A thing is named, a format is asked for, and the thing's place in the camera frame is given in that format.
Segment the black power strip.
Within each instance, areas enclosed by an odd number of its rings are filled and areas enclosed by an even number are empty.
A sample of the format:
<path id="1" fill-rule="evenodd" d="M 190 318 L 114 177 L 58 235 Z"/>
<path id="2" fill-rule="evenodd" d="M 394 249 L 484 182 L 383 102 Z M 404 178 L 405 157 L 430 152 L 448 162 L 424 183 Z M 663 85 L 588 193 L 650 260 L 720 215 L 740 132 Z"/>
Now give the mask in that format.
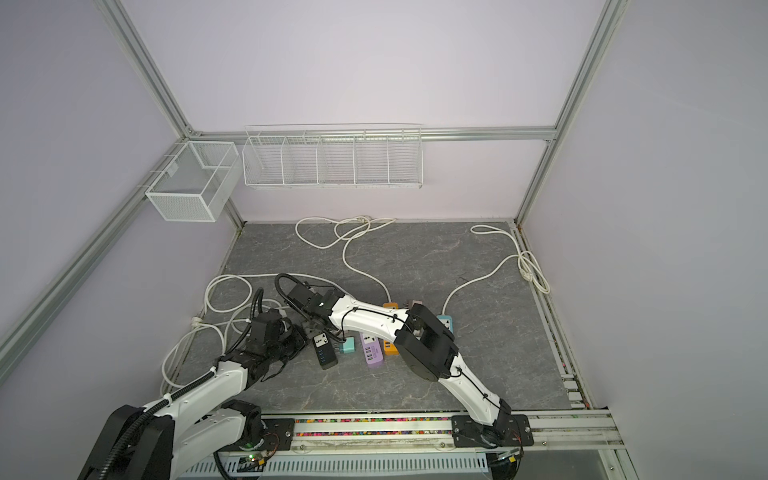
<path id="1" fill-rule="evenodd" d="M 324 330 L 314 327 L 306 329 L 308 340 L 311 342 L 318 363 L 323 370 L 333 368 L 338 364 L 338 358 L 330 337 Z"/>

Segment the purple power strip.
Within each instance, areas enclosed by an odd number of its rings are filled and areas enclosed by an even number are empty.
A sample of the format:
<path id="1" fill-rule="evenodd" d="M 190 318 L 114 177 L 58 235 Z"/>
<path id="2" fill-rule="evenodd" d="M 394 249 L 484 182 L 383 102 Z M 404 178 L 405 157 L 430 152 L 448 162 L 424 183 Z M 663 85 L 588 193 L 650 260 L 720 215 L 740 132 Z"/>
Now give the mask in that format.
<path id="1" fill-rule="evenodd" d="M 360 333 L 361 345 L 366 364 L 373 367 L 384 361 L 380 340 L 374 336 Z"/>

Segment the orange power strip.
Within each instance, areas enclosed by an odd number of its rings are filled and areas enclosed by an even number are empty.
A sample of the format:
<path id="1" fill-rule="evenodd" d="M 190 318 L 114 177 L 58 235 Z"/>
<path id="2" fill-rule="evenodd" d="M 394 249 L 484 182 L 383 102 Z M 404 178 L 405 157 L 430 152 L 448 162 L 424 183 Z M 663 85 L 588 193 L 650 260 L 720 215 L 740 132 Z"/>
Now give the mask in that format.
<path id="1" fill-rule="evenodd" d="M 384 304 L 385 308 L 390 309 L 398 309 L 398 304 L 394 302 L 389 302 Z M 382 342 L 382 351 L 385 356 L 398 356 L 399 352 L 397 348 L 394 346 L 392 342 L 389 341 L 383 341 Z"/>

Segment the teal power strip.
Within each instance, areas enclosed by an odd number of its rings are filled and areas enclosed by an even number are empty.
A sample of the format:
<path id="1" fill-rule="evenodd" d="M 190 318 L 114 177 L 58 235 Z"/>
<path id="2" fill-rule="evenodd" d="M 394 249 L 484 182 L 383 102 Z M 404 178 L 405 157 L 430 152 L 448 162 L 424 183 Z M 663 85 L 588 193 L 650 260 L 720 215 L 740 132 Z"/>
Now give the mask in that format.
<path id="1" fill-rule="evenodd" d="M 438 315 L 438 321 L 451 333 L 454 333 L 453 319 L 449 315 Z"/>

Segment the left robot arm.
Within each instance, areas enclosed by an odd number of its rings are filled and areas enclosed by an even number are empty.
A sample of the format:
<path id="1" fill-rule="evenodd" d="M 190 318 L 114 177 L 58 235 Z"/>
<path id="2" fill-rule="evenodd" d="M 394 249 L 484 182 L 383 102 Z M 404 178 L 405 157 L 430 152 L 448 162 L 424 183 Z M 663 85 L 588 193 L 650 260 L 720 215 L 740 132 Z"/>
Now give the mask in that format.
<path id="1" fill-rule="evenodd" d="M 265 309 L 257 292 L 249 324 L 202 376 L 141 407 L 124 405 L 107 419 L 79 476 L 82 479 L 176 479 L 199 461 L 234 447 L 262 460 L 280 447 L 259 406 L 239 399 L 273 378 L 308 343 L 303 327 Z"/>

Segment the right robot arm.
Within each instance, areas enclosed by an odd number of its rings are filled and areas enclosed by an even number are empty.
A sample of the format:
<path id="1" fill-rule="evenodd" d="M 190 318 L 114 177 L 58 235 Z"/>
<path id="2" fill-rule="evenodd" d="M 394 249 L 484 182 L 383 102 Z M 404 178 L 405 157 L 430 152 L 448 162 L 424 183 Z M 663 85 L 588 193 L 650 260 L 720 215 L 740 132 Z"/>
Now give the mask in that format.
<path id="1" fill-rule="evenodd" d="M 415 375 L 441 384 L 464 406 L 480 428 L 482 445 L 522 441 L 524 429 L 509 404 L 472 372 L 454 334 L 427 307 L 377 306 L 338 289 L 318 293 L 288 273 L 277 274 L 274 285 L 289 307 L 322 330 L 355 331 L 392 343 Z"/>

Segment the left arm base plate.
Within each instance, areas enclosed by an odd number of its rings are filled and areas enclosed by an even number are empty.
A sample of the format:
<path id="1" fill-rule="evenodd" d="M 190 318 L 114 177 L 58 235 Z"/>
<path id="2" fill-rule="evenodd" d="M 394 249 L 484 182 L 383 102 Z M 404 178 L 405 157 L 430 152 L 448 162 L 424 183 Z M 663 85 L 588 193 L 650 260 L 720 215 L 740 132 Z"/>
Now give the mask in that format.
<path id="1" fill-rule="evenodd" d="M 292 445 L 294 430 L 294 418 L 266 418 L 262 420 L 262 426 L 253 436 L 244 436 L 236 443 L 224 447 L 223 450 L 226 452 L 288 451 Z"/>

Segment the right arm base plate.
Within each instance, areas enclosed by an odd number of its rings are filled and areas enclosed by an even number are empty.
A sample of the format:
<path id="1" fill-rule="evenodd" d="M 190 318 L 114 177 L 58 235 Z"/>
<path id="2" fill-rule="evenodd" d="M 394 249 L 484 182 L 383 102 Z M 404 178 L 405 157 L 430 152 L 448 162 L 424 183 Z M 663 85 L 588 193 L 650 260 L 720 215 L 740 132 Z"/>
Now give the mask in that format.
<path id="1" fill-rule="evenodd" d="M 451 434 L 459 448 L 530 447 L 535 441 L 526 415 L 503 416 L 496 425 L 482 425 L 469 415 L 451 417 Z"/>

